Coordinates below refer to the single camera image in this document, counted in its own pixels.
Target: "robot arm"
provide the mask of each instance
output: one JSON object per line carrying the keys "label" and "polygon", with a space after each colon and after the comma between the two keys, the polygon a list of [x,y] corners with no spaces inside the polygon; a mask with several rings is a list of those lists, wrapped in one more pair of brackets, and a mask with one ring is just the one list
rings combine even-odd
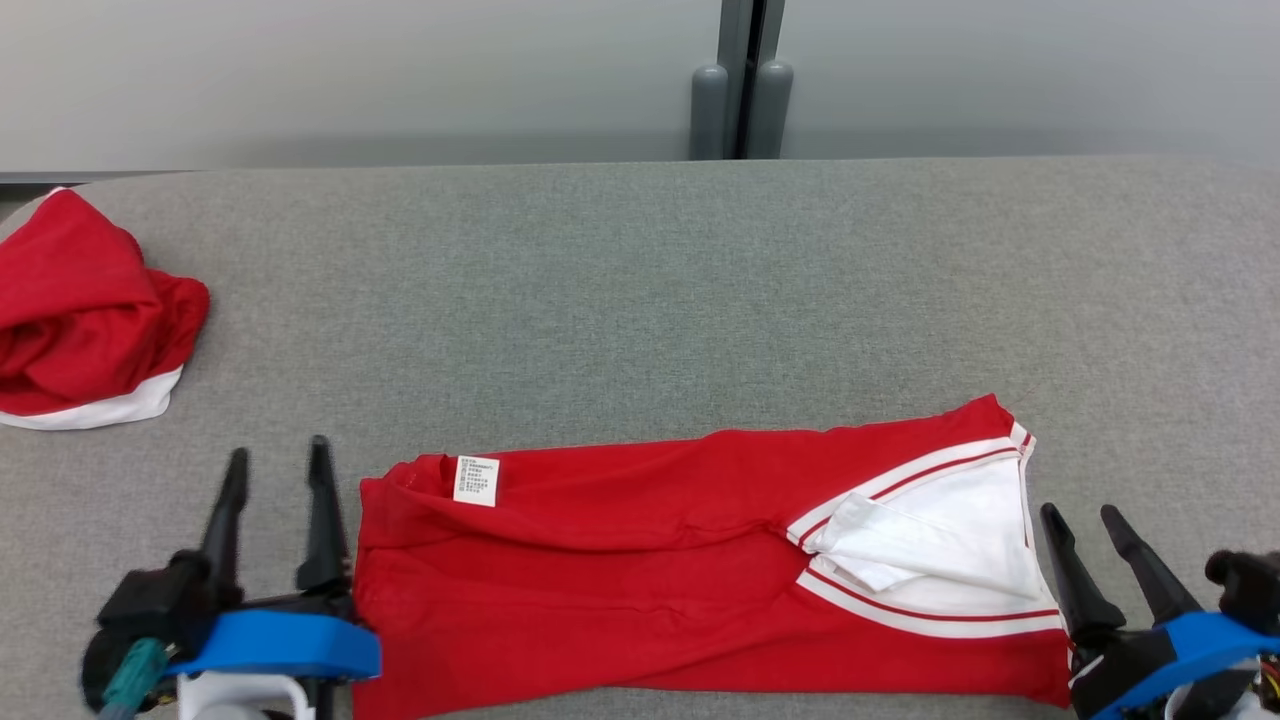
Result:
{"label": "robot arm", "polygon": [[1274,657],[1280,653],[1280,556],[1215,555],[1206,574],[1225,593],[1221,612],[1206,612],[1120,511],[1106,505],[1102,521],[1111,543],[1133,569],[1155,618],[1149,630],[1124,630],[1124,614],[1080,562],[1061,514],[1044,505],[1041,519],[1075,643],[1071,703],[1082,720],[1280,712],[1280,683],[1270,682],[1280,679]]}
{"label": "robot arm", "polygon": [[99,612],[81,669],[95,712],[115,705],[132,717],[177,701],[180,720],[259,720],[271,715],[256,706],[287,700],[294,720],[329,720],[337,685],[381,671],[378,638],[360,625],[351,596],[333,460],[320,436],[307,475],[311,525],[298,592],[246,602],[237,584],[248,498],[248,452],[239,448],[200,550],[177,552],[161,570],[128,573]]}

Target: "wire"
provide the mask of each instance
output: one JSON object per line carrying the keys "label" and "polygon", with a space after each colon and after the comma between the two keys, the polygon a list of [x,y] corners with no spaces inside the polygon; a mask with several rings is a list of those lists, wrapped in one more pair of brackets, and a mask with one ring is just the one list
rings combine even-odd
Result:
{"label": "wire", "polygon": [[1276,680],[1275,675],[1263,673],[1262,676],[1266,678],[1267,683],[1271,684],[1271,689],[1275,691],[1276,697],[1280,697],[1280,682]]}
{"label": "wire", "polygon": [[133,643],[102,693],[105,703],[97,714],[99,720],[125,720],[137,715],[166,665],[169,653],[160,641],[142,638]]}

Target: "gray fabric surface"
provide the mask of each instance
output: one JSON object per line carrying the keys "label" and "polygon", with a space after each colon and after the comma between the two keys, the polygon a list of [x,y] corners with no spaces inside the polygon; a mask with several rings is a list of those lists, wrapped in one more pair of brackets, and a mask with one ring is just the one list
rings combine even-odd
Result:
{"label": "gray fabric surface", "polygon": [[[334,442],[355,533],[358,478],[420,452],[823,428],[996,392],[1039,438],[1032,502],[1061,507],[1132,621],[1149,614],[1101,503],[1206,602],[1211,551],[1277,544],[1280,177],[1262,170],[744,161],[221,172],[81,191],[152,265],[205,281],[214,306],[163,418],[0,428],[9,717],[84,716],[93,614],[125,570],[198,539],[238,445],[253,454],[243,583],[288,591],[311,433]],[[458,717],[943,716],[1062,714],[613,689]]]}

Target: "white hem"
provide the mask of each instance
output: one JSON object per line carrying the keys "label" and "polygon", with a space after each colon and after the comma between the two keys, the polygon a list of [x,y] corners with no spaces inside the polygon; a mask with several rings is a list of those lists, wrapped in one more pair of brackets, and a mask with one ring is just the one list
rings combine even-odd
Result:
{"label": "white hem", "polygon": [[147,420],[163,415],[169,409],[169,393],[178,384],[182,365],[177,370],[142,380],[138,387],[118,397],[109,397],[42,415],[10,415],[0,413],[0,424],[28,430],[87,430],[116,423]]}

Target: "white stripe trim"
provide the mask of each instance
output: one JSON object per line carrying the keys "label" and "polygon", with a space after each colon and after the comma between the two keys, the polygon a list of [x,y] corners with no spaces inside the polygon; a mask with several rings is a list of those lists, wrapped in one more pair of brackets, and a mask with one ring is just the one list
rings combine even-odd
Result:
{"label": "white stripe trim", "polygon": [[974,442],[966,442],[964,445],[955,445],[951,447],[943,447],[942,450],[936,450],[928,455],[922,455],[910,462],[899,465],[892,470],[877,475],[856,487],[845,491],[836,497],[823,502],[822,505],[814,507],[813,510],[805,512],[799,520],[791,523],[787,527],[787,538],[794,543],[800,543],[800,538],[805,536],[809,530],[814,528],[818,523],[831,518],[831,514],[836,511],[836,506],[841,503],[851,493],[856,492],[863,497],[872,497],[878,492],[883,492],[887,488],[896,486],[897,483],[929,470],[931,468],[937,468],[938,465],[945,465],[947,462],[955,462],[956,460],[964,460],[965,457],[973,457],[975,455],[983,455],[987,452],[995,452],[997,450],[1016,450],[1018,446],[1007,437],[998,437],[991,439],[979,439]]}
{"label": "white stripe trim", "polygon": [[[840,583],[844,588],[849,588],[849,583],[844,582],[838,577],[832,577],[831,573],[824,571],[817,565],[818,564],[815,562],[814,565],[810,565],[809,569],[813,573],[820,574],[823,578]],[[833,588],[828,583],[809,573],[801,573],[796,579],[796,584],[826,600],[827,602],[847,610],[859,618],[865,618],[878,625],[933,638],[998,638],[1023,633],[1036,633],[1041,630],[1060,630],[1062,628],[1061,615],[1056,612],[1053,615],[1001,620],[928,619],[916,618],[914,615],[902,615],[900,612],[893,612],[891,610],[884,610],[863,602],[855,594],[850,594],[851,592],[856,592],[852,588],[849,588],[850,592]],[[1038,612],[1046,610],[1057,610],[1057,606],[1032,606],[1020,612]]]}
{"label": "white stripe trim", "polygon": [[936,480],[938,478],[945,478],[945,477],[951,475],[954,473],[960,473],[960,471],[964,471],[964,470],[973,470],[974,468],[982,468],[983,465],[986,465],[988,462],[996,462],[996,461],[1000,461],[1000,460],[1012,460],[1015,457],[1019,457],[1018,451],[1014,450],[1014,448],[1009,448],[1009,450],[1006,450],[1004,452],[996,452],[996,454],[988,455],[986,457],[975,457],[975,459],[970,460],[969,462],[956,462],[955,465],[947,465],[946,468],[938,468],[937,470],[934,470],[934,471],[932,471],[932,473],[929,473],[927,475],[920,475],[919,478],[915,478],[910,483],[906,483],[906,484],[904,484],[901,487],[893,488],[893,492],[887,492],[887,493],[877,497],[876,502],[888,502],[888,501],[893,500],[895,497],[902,495],[904,492],[910,492],[910,491],[913,491],[913,489],[923,486],[924,483]]}
{"label": "white stripe trim", "polygon": [[169,409],[169,392],[178,384],[179,377],[182,377],[180,365],[177,370],[142,380],[128,395],[42,415],[0,413],[0,425],[13,425],[29,430],[86,430],[116,423],[146,420],[163,415]]}

